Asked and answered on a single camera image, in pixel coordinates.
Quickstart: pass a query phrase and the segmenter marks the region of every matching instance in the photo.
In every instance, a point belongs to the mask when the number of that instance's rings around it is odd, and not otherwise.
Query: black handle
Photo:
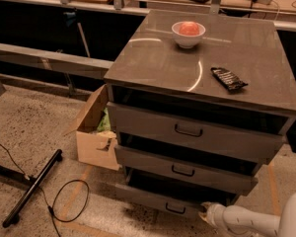
[[[200,137],[203,134],[203,129],[200,129],[198,134],[193,134],[193,133],[181,131],[181,130],[179,130],[179,125],[177,123],[175,125],[175,131],[177,133],[188,135],[188,136],[193,136],[193,137]]]
[[[184,209],[182,211],[170,209],[167,202],[166,202],[166,210],[168,210],[170,212],[173,212],[173,213],[177,213],[177,214],[185,214],[185,207],[184,207]]]
[[[183,176],[187,176],[187,177],[192,177],[195,174],[194,170],[192,170],[190,174],[178,171],[178,170],[175,169],[175,165],[172,165],[172,172],[183,175]]]

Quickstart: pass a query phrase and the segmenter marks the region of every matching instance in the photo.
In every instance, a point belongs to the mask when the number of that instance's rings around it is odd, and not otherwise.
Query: dresser
[[[206,33],[183,49],[171,26]],[[224,67],[249,85],[228,92]],[[258,183],[296,119],[296,82],[272,22],[152,10],[105,76],[117,196],[195,218],[204,201],[233,204]]]

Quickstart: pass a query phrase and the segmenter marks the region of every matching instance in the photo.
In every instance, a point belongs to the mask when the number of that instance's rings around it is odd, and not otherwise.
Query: red fruit in bowl
[[[183,22],[179,28],[179,34],[184,36],[197,36],[199,35],[199,26],[196,22]]]

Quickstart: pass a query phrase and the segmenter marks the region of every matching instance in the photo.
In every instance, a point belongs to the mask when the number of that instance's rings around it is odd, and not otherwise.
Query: concrete floor
[[[75,134],[62,132],[78,114],[84,101],[69,98],[66,88],[42,83],[1,78],[6,92],[0,97],[0,143],[28,175],[37,175],[54,151],[63,150],[40,185],[49,204],[68,181],[81,179],[90,187],[84,212],[71,223],[57,222],[61,236],[226,236],[200,219],[183,217],[116,199],[114,184],[124,183],[121,171],[94,167],[77,161]],[[0,148],[0,164],[18,170]],[[257,212],[279,215],[296,192],[296,154],[284,145],[269,166],[258,172],[259,184],[237,205]],[[2,222],[25,190],[0,178],[0,237],[57,236],[41,191],[37,191],[20,213],[20,222],[3,228]],[[80,210],[86,188],[71,184],[57,200],[55,211],[71,218]]]

